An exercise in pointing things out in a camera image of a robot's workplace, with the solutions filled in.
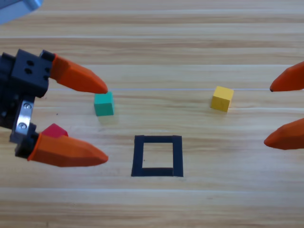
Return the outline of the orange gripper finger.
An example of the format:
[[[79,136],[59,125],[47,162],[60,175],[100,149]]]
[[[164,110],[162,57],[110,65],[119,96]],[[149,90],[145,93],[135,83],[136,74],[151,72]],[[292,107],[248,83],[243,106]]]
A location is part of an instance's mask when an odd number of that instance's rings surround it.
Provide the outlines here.
[[[303,149],[304,119],[282,125],[264,140],[264,144],[280,150]]]
[[[108,156],[92,144],[68,136],[66,130],[53,123],[40,133],[30,124],[25,134],[12,131],[10,141],[16,143],[15,156],[28,161],[58,167],[88,167],[108,161]]]
[[[46,50],[43,50],[40,56],[52,62],[50,78],[57,83],[80,92],[108,92],[106,83],[90,69]]]
[[[297,91],[304,88],[304,63],[287,68],[271,84],[271,92]]]

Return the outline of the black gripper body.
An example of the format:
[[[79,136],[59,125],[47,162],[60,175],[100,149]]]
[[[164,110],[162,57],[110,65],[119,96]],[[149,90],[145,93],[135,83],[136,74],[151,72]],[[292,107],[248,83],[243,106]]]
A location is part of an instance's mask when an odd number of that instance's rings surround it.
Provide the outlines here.
[[[53,54],[39,56],[19,49],[0,56],[0,125],[11,129],[10,141],[20,143],[29,133],[35,98],[48,90]]]

